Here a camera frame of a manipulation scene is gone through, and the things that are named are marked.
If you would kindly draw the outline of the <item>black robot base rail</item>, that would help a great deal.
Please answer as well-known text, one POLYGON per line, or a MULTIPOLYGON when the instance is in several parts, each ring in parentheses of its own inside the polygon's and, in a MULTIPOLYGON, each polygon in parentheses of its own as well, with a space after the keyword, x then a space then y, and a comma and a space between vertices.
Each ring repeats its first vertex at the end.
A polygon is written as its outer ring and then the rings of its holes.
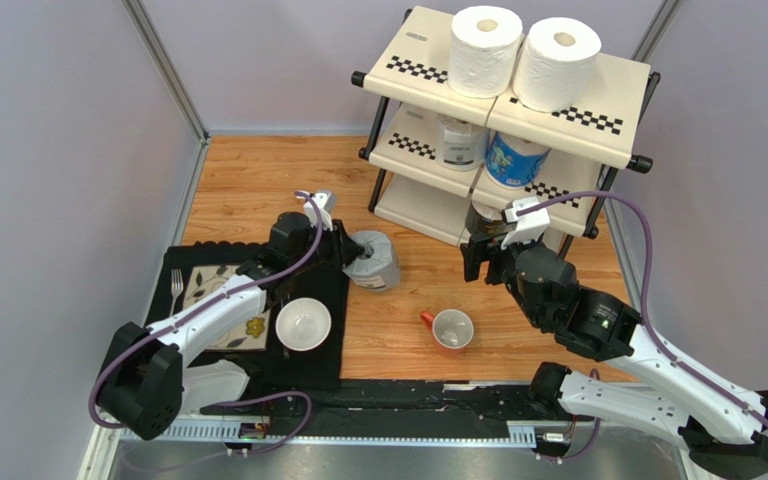
POLYGON ((228 411, 252 419, 268 441, 502 444, 563 457, 580 451, 593 426, 526 382, 343 380, 335 389, 284 396, 267 385, 254 394, 265 402, 228 411))

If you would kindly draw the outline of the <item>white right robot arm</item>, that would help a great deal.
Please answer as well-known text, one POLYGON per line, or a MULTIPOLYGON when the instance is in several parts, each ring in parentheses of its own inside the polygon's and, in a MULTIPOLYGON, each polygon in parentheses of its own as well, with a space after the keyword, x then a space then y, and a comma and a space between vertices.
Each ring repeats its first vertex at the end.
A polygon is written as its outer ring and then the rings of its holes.
POLYGON ((503 285, 529 323, 568 351, 633 374, 649 392, 542 363, 528 396, 563 418, 593 417, 670 442, 724 479, 768 474, 768 390, 749 390, 688 358, 617 297, 582 286, 573 264, 539 241, 502 236, 461 244, 464 278, 503 285))

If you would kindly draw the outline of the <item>white plastic-wrapped paper roll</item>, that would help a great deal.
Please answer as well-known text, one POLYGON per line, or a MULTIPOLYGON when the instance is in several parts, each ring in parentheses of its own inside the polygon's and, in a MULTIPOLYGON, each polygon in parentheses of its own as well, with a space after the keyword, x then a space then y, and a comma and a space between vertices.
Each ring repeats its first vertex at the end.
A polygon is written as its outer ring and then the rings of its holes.
POLYGON ((489 130, 454 117, 438 114, 435 157, 439 165, 455 171, 472 171, 485 160, 489 130))

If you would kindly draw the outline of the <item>blue-wrapped paper roll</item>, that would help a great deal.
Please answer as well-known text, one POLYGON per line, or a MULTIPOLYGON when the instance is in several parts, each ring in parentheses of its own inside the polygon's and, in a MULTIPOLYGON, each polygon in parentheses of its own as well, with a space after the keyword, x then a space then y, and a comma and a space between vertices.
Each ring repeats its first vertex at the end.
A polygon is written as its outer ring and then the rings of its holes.
POLYGON ((549 156, 549 147, 497 132, 485 157, 485 172, 502 187, 523 188, 539 174, 549 156))

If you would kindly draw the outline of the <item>grey-wrapped paper roll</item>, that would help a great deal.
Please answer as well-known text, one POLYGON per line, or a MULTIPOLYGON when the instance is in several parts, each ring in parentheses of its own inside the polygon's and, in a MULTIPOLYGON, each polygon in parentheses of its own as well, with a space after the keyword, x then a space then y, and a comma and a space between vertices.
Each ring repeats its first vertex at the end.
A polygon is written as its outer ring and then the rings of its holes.
POLYGON ((359 231, 350 238, 363 248, 362 253, 343 269, 355 285, 382 292, 400 283, 401 266, 388 235, 380 231, 359 231))

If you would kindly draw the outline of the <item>black-wrapped paper roll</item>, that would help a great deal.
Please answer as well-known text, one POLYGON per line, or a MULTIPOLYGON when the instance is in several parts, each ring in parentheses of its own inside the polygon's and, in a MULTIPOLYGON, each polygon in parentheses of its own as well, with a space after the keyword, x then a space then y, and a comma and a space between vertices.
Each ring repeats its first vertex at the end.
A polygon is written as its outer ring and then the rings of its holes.
POLYGON ((465 227, 470 234, 472 244, 488 245, 499 243, 514 225, 508 223, 499 209, 473 200, 470 203, 465 227))

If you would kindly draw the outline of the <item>plain white paper roll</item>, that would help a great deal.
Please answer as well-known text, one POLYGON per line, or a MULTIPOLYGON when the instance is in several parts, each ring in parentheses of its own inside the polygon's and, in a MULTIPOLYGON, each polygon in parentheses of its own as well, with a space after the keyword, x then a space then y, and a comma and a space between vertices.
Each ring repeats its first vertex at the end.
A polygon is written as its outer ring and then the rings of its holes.
POLYGON ((519 15, 497 6, 471 6, 451 21, 447 83, 459 95, 493 98, 509 86, 523 40, 519 15))

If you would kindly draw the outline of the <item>white embossed paper roll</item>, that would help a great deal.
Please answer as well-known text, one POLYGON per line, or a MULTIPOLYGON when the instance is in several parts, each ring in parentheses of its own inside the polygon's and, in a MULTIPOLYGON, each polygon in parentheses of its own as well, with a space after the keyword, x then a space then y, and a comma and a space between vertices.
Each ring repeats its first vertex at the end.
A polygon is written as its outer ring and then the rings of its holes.
POLYGON ((551 17, 536 22, 525 38, 512 82, 515 96, 539 112, 572 106, 601 49, 598 33, 580 20, 551 17))

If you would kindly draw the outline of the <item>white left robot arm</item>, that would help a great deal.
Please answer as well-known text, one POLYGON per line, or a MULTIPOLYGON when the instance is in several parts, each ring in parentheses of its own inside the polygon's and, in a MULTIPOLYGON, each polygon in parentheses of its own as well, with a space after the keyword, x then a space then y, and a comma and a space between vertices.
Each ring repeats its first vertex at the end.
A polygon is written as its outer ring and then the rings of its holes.
POLYGON ((146 326, 129 322, 115 332, 89 395, 92 419, 152 440, 181 413, 240 399, 249 382, 241 365, 217 360, 194 366, 193 361, 235 327, 286 308, 291 297, 324 293, 344 302, 346 269, 370 256, 370 248, 359 235, 349 235, 340 220, 318 226, 314 217, 298 212, 279 215, 265 243, 206 242, 170 249, 163 279, 176 261, 185 272, 224 265, 230 277, 178 312, 161 293, 153 311, 164 319, 146 326))

